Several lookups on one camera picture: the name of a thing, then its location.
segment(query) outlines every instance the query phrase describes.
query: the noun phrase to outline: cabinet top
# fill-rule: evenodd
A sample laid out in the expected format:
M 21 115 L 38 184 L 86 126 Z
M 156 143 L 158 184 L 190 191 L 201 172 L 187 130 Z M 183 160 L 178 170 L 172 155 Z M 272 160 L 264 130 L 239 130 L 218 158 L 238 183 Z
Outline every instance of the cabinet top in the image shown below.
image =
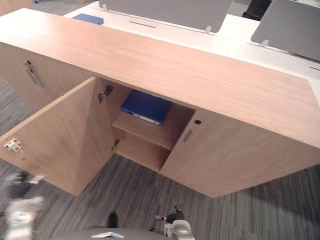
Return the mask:
M 0 17 L 0 42 L 320 148 L 313 91 L 286 73 L 26 8 Z

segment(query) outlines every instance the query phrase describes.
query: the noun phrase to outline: door handle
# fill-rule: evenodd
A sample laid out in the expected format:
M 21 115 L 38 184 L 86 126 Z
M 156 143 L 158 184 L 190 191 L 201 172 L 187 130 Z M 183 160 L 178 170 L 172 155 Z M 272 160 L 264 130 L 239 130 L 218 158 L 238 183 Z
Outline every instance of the door handle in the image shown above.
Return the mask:
M 24 64 L 26 67 L 28 67 L 26 69 L 26 72 L 29 74 L 30 78 L 32 79 L 32 81 L 34 82 L 34 84 L 37 84 L 37 82 L 40 84 L 41 87 L 44 87 L 45 85 L 43 84 L 42 81 L 40 81 L 40 79 L 37 77 L 36 72 L 31 64 L 31 62 L 28 60 L 26 61 L 26 63 Z
M 184 137 L 183 142 L 186 143 L 192 135 L 192 130 L 190 130 Z

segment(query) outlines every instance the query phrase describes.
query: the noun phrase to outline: striped carpet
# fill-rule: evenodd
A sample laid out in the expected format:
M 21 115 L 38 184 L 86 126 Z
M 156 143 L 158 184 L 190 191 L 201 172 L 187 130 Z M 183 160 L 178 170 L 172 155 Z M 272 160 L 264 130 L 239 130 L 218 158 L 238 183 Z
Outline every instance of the striped carpet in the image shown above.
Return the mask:
M 75 0 L 40 0 L 35 9 L 64 15 L 83 5 Z M 0 77 L 0 134 L 32 111 Z M 18 168 L 0 159 L 0 211 L 9 199 L 3 179 Z M 197 240 L 319 240 L 320 167 L 222 197 L 209 198 L 124 157 L 114 155 L 78 197 L 41 182 L 29 196 L 44 196 L 45 208 L 34 223 L 37 239 L 92 225 L 118 214 L 119 226 L 161 230 L 154 215 L 181 205 Z M 7 229 L 0 218 L 0 238 Z

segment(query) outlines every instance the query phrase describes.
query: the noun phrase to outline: blue binder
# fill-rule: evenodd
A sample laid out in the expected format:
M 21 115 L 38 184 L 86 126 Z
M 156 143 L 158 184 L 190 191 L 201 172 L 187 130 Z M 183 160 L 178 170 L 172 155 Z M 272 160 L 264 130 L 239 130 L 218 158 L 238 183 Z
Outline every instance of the blue binder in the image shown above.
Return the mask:
M 171 102 L 160 97 L 132 90 L 121 106 L 121 111 L 156 125 L 166 119 Z

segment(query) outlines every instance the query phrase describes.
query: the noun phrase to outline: blue book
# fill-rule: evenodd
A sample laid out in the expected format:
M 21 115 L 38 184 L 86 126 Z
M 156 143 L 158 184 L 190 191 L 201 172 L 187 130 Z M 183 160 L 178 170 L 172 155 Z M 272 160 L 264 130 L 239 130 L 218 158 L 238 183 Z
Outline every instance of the blue book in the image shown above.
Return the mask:
M 84 14 L 84 13 L 81 13 L 81 14 L 79 14 L 77 16 L 74 16 L 73 19 L 85 21 L 85 22 L 92 23 L 92 24 L 98 24 L 98 25 L 104 24 L 104 19 L 103 18 L 97 17 L 97 16 L 87 15 L 87 14 Z
M 160 97 L 132 90 L 121 105 L 121 111 L 160 126 L 164 123 L 171 104 Z

